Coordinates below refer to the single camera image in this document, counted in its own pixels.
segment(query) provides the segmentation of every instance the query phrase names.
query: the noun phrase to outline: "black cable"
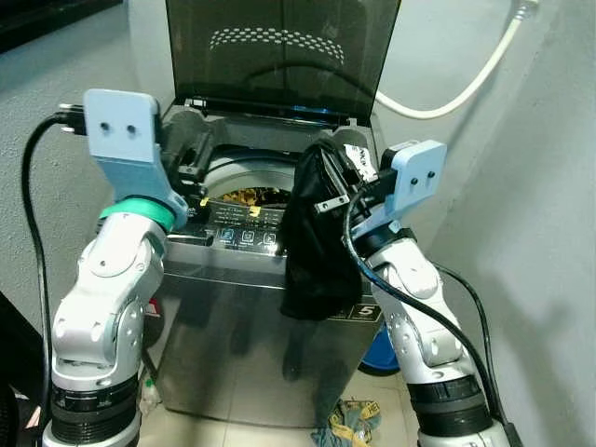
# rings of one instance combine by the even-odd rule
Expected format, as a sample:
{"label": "black cable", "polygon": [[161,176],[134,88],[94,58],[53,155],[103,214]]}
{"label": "black cable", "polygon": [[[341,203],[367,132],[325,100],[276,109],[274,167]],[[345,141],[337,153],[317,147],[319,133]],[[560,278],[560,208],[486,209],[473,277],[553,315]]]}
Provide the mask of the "black cable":
{"label": "black cable", "polygon": [[43,337],[43,352],[44,352],[44,381],[42,385],[41,396],[41,414],[39,416],[39,431],[40,434],[49,419],[49,390],[51,382],[51,325],[49,321],[49,299],[47,295],[47,272],[46,272],[46,257],[44,255],[44,247],[39,236],[39,228],[35,221],[34,208],[31,202],[31,162],[35,147],[42,135],[55,124],[66,124],[67,114],[58,112],[54,115],[48,116],[41,123],[37,125],[27,144],[22,156],[20,167],[20,191],[22,193],[23,207],[25,208],[25,215],[27,217],[27,224],[34,243],[35,260],[37,262],[37,280],[39,283],[39,307],[41,311],[41,328]]}
{"label": "black cable", "polygon": [[379,183],[379,181],[375,181],[373,183],[369,183],[361,188],[350,200],[347,210],[345,211],[345,218],[344,218],[344,240],[347,246],[347,250],[354,260],[354,262],[358,265],[361,272],[364,276],[372,282],[375,286],[377,286],[382,291],[390,294],[391,296],[397,298],[401,302],[406,305],[413,307],[414,309],[426,314],[427,316],[435,319],[439,324],[445,327],[450,333],[454,335],[454,337],[459,340],[462,346],[467,350],[468,354],[471,356],[472,360],[476,365],[476,369],[478,370],[478,375],[480,376],[482,387],[484,388],[484,392],[486,393],[486,399],[488,402],[489,411],[491,416],[496,419],[497,421],[504,422],[504,416],[500,412],[500,405],[496,402],[496,395],[494,394],[494,389],[489,379],[488,373],[486,372],[486,368],[484,367],[484,363],[482,362],[482,358],[478,351],[476,350],[475,346],[470,342],[470,340],[466,337],[466,335],[457,327],[455,326],[449,319],[443,316],[440,312],[437,312],[432,307],[422,304],[418,300],[415,300],[410,295],[394,288],[389,283],[384,281],[381,277],[379,277],[375,272],[371,270],[371,268],[366,265],[359,257],[358,253],[356,252],[356,248],[354,247],[354,242],[352,241],[352,236],[350,233],[350,221],[351,221],[351,214],[354,210],[354,207],[361,198],[364,197],[365,194],[368,194],[372,191],[372,189]]}
{"label": "black cable", "polygon": [[153,359],[151,359],[151,356],[149,355],[149,351],[144,346],[141,348],[141,360],[142,360],[142,363],[145,365],[145,368],[149,372],[149,377],[151,377],[151,380],[153,380],[153,383],[156,384],[157,383],[157,368],[156,368],[156,365],[153,363]]}
{"label": "black cable", "polygon": [[455,279],[459,282],[469,293],[476,305],[476,309],[478,310],[478,317],[481,322],[481,330],[482,330],[482,341],[484,342],[484,357],[486,357],[486,369],[488,371],[488,377],[491,381],[491,386],[493,387],[494,397],[496,399],[496,404],[499,406],[499,412],[501,412],[503,417],[503,424],[506,424],[507,418],[505,417],[505,412],[503,410],[503,405],[501,402],[501,396],[499,394],[499,389],[496,383],[496,375],[494,373],[494,365],[493,365],[493,349],[491,348],[491,334],[488,329],[488,319],[486,318],[486,313],[484,312],[484,306],[482,305],[482,301],[478,293],[474,290],[472,285],[467,282],[462,276],[455,273],[453,270],[444,267],[443,265],[437,264],[433,262],[433,265],[439,270],[440,272],[444,273],[445,275],[450,276],[451,278]]}

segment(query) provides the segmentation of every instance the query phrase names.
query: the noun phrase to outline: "white tag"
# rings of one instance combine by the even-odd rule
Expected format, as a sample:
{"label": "white tag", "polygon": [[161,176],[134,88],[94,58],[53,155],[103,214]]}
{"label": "white tag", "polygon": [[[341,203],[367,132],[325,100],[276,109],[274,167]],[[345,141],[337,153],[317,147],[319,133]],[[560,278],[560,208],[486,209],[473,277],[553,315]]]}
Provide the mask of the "white tag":
{"label": "white tag", "polygon": [[376,180],[376,170],[373,168],[369,150],[366,147],[353,146],[352,144],[344,144],[344,148],[345,154],[356,166],[362,180],[366,183]]}

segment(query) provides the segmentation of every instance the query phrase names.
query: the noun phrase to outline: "blue bucket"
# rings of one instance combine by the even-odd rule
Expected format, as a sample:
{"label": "blue bucket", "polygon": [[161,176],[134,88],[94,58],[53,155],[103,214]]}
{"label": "blue bucket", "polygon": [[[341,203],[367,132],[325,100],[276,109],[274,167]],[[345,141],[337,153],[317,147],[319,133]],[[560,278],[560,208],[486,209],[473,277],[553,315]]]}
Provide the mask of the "blue bucket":
{"label": "blue bucket", "polygon": [[363,373],[377,376],[395,374],[400,370],[385,323],[374,337],[374,341],[358,369]]}

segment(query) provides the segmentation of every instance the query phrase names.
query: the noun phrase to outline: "floor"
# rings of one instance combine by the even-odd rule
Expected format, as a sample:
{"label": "floor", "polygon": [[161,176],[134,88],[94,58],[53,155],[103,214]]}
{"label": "floor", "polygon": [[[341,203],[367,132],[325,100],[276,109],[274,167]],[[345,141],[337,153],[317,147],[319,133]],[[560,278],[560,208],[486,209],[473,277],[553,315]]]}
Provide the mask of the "floor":
{"label": "floor", "polygon": [[[372,433],[372,447],[415,447],[418,429],[415,414],[401,374],[372,377],[356,371],[344,399],[376,400],[381,407],[381,425]],[[313,430],[263,428],[227,424],[172,413],[157,406],[143,419],[141,447],[314,447]]]}

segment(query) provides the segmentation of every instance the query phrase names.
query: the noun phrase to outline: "stainless steel body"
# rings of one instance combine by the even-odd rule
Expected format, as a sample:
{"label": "stainless steel body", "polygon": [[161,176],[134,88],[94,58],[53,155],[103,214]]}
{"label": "stainless steel body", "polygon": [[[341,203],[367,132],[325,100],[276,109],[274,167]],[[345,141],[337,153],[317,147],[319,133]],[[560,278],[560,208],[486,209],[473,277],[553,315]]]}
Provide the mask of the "stainless steel body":
{"label": "stainless steel body", "polygon": [[[179,245],[170,246],[174,257],[189,249]],[[253,266],[260,256],[243,255]],[[280,273],[166,268],[159,297],[166,312],[177,307],[157,380],[166,408],[266,426],[324,424],[378,331],[378,312],[375,321],[296,320],[279,313]]]}

